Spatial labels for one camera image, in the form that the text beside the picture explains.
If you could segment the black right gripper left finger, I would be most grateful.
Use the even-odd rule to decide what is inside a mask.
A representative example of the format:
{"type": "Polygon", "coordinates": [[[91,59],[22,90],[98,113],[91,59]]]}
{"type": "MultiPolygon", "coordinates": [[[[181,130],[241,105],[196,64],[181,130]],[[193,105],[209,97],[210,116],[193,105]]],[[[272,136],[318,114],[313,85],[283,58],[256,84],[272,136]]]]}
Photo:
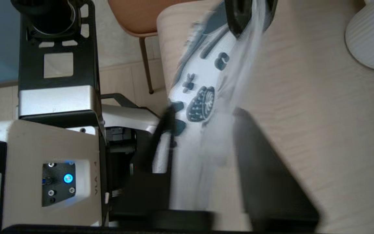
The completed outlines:
{"type": "Polygon", "coordinates": [[[212,229],[214,215],[206,211],[169,208],[172,159],[175,148],[175,108],[170,105],[160,119],[147,148],[136,156],[133,174],[119,197],[119,228],[212,229]],[[169,133],[166,172],[153,173],[153,161],[163,133],[169,133]]]}

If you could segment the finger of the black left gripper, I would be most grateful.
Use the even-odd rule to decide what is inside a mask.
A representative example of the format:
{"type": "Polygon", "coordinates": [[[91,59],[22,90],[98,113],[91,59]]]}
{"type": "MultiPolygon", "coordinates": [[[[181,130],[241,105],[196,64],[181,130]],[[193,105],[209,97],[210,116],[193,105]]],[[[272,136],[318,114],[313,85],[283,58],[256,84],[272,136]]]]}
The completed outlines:
{"type": "Polygon", "coordinates": [[[263,31],[265,32],[271,25],[276,13],[277,0],[226,0],[225,9],[227,14],[227,24],[230,32],[235,38],[245,31],[252,18],[253,7],[262,10],[263,31]]]}

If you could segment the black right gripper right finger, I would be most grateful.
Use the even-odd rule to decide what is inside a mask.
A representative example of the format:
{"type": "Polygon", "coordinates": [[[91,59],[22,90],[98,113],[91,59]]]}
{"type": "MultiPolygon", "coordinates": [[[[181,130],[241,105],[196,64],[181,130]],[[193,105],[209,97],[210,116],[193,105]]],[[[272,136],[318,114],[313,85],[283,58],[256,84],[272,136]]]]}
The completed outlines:
{"type": "Polygon", "coordinates": [[[233,142],[245,212],[256,232],[315,232],[320,214],[244,109],[234,113],[233,142]]]}

